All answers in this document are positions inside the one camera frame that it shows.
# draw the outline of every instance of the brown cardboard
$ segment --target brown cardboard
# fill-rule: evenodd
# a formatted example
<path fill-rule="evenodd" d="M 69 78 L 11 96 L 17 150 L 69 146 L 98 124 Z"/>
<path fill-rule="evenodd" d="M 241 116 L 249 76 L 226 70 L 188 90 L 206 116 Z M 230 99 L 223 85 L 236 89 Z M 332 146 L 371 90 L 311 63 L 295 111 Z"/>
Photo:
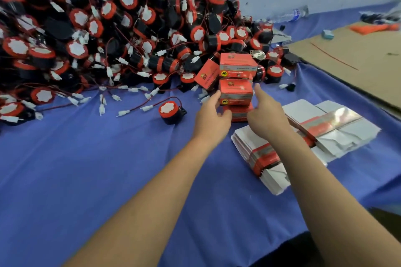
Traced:
<path fill-rule="evenodd" d="M 333 33 L 333 40 L 318 35 L 289 45 L 290 51 L 337 79 L 401 109 L 401 32 L 360 35 L 345 26 Z"/>

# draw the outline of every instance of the table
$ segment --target table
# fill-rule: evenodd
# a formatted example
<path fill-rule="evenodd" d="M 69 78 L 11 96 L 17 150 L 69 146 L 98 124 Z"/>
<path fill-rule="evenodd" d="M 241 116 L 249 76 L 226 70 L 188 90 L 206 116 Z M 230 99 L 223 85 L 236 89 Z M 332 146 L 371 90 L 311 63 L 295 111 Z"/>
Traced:
<path fill-rule="evenodd" d="M 392 5 L 362 10 L 387 11 Z M 293 40 L 358 20 L 351 9 L 311 15 L 288 23 Z M 284 77 L 283 82 L 293 80 Z M 383 129 L 372 143 L 328 169 L 362 203 L 390 204 L 401 186 L 401 124 L 366 98 L 318 69 L 301 65 L 296 91 L 263 89 L 282 104 L 330 99 Z M 142 93 L 99 92 L 79 107 L 44 113 L 42 121 L 5 127 L 0 135 L 0 266 L 58 266 L 77 251 L 120 206 L 138 192 L 190 139 L 200 108 L 198 93 L 178 95 L 188 111 L 168 126 L 155 110 L 116 118 L 145 101 Z M 158 101 L 167 94 L 158 95 Z M 65 103 L 62 98 L 54 106 Z M 233 124 L 230 135 L 243 124 Z M 307 230 L 291 189 L 272 195 L 253 175 L 227 137 L 198 174 L 161 267 L 248 266 L 284 241 Z"/>

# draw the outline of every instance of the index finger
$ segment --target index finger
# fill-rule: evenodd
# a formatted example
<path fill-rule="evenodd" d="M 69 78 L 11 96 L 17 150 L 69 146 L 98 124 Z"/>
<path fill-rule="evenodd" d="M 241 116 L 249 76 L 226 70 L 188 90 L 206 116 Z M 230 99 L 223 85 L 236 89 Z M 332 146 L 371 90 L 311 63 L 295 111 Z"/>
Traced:
<path fill-rule="evenodd" d="M 218 100 L 220 99 L 220 95 L 220 90 L 217 90 L 216 93 L 214 93 L 207 101 L 208 106 L 213 106 L 213 108 L 216 108 L 218 105 Z"/>

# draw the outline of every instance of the small box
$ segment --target small box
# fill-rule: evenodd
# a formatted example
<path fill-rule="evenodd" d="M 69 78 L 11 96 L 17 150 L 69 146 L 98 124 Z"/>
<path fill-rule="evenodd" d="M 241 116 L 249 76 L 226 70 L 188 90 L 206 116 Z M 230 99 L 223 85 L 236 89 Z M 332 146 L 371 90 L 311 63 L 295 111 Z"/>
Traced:
<path fill-rule="evenodd" d="M 218 85 L 221 91 L 220 104 L 249 106 L 253 96 L 252 85 L 248 79 L 222 78 Z"/>
<path fill-rule="evenodd" d="M 222 53 L 220 57 L 220 76 L 226 78 L 252 78 L 256 75 L 258 64 L 251 54 Z"/>
<path fill-rule="evenodd" d="M 249 106 L 224 106 L 223 112 L 225 110 L 231 110 L 233 113 L 231 122 L 246 122 L 248 121 L 248 112 L 253 110 L 253 106 L 252 103 L 250 103 Z"/>
<path fill-rule="evenodd" d="M 195 77 L 195 82 L 207 91 L 212 90 L 218 80 L 219 69 L 218 64 L 209 59 Z"/>

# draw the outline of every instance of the plastic bottle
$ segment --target plastic bottle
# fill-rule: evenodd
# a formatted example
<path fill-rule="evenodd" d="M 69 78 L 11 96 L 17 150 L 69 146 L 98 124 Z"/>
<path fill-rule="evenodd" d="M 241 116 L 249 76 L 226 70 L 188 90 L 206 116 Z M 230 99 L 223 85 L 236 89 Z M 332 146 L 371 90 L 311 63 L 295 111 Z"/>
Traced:
<path fill-rule="evenodd" d="M 299 9 L 294 9 L 287 13 L 283 13 L 280 15 L 275 15 L 268 19 L 270 23 L 282 23 L 282 22 L 289 22 L 289 21 L 296 21 L 299 18 L 306 17 L 309 15 L 308 6 L 303 6 Z"/>

